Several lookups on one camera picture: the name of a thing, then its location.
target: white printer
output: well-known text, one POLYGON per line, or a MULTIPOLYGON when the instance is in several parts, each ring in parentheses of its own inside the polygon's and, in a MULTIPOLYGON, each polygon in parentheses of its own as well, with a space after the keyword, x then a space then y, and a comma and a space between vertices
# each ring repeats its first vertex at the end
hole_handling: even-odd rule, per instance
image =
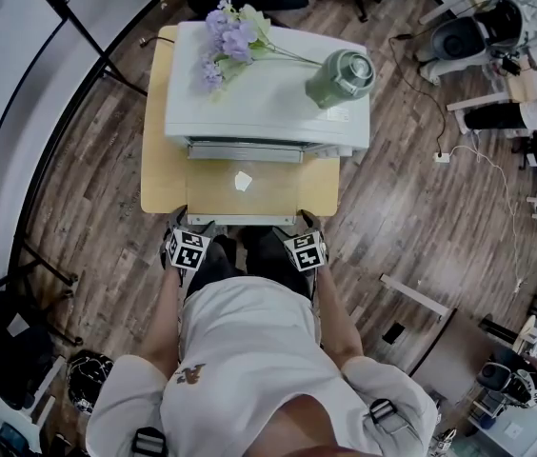
MULTIPOLYGON (((323 35, 271 27, 276 46, 317 62, 334 51, 363 46, 323 35)), ((205 24, 178 26, 169 78, 165 135, 190 159, 302 162, 303 154, 350 156, 367 149, 370 98, 321 110, 307 97, 314 65, 268 54, 248 66, 223 91, 209 94, 200 57, 209 42, 205 24)))

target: helmet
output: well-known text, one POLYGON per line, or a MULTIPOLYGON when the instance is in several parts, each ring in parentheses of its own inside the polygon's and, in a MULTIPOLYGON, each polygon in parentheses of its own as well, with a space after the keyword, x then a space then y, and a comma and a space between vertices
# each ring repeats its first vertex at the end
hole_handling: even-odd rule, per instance
POLYGON ((83 349, 68 361, 68 396, 71 403, 88 415, 93 411, 101 386, 114 365, 103 354, 83 349))

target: strap buckle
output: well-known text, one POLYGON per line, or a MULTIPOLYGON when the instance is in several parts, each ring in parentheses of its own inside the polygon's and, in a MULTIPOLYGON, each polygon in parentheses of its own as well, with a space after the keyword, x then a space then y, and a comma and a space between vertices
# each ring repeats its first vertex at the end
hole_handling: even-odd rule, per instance
POLYGON ((153 427, 140 428, 135 432, 131 450, 135 457, 166 457, 167 440, 162 432, 153 427))
POLYGON ((388 435, 393 435, 409 424, 398 414, 398 410, 388 399, 376 400, 370 405, 370 418, 374 425, 381 427, 388 435))

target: power strip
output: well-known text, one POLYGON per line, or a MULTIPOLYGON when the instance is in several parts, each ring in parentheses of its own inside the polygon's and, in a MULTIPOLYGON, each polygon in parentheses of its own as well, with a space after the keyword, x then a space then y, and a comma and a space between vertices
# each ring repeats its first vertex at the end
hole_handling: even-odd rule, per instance
POLYGON ((436 163, 449 163, 450 162, 450 154, 447 152, 443 152, 442 156, 438 154, 438 152, 433 153, 433 160, 436 163))

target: wooden floor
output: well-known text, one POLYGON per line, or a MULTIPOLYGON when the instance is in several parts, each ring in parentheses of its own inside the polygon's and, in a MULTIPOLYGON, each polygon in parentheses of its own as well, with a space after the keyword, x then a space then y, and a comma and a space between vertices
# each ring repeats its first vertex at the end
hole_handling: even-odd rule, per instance
MULTIPOLYGON (((279 12, 285 24, 364 44, 379 72, 371 116, 372 143, 343 160, 340 207, 326 234, 337 286, 360 329, 368 355, 409 366, 435 328, 436 316, 378 281, 387 273, 474 318, 492 313, 518 329, 537 289, 537 222, 524 202, 537 190, 532 169, 519 171, 519 156, 497 134, 481 136, 480 151, 500 165, 516 207, 520 275, 515 293, 514 242, 501 173, 458 149, 449 165, 433 162, 442 117, 426 96, 408 87, 391 55, 388 36, 415 32, 432 0, 368 1, 361 24, 349 0, 311 1, 279 12), (406 330, 392 346, 381 337, 393 322, 406 330)), ((146 87, 153 44, 136 41, 166 24, 191 18, 184 0, 155 9, 115 52, 132 81, 146 87)), ((487 90, 479 70, 453 73, 440 89, 422 83, 410 59, 415 43, 396 42, 407 79, 441 104, 487 90)), ((140 209, 140 162, 145 100, 111 81, 96 84, 56 152, 29 224, 30 243, 53 263, 76 272, 76 297, 56 312, 55 323, 110 357, 132 351, 144 335, 162 270, 157 251, 164 215, 140 209)), ((451 116, 440 144, 472 147, 451 116)), ((61 288, 48 275, 33 279, 47 303, 61 288)), ((71 350, 60 346, 70 355, 71 350)), ((49 434, 61 431, 84 444, 87 419, 71 406, 64 379, 53 384, 57 405, 49 434)))

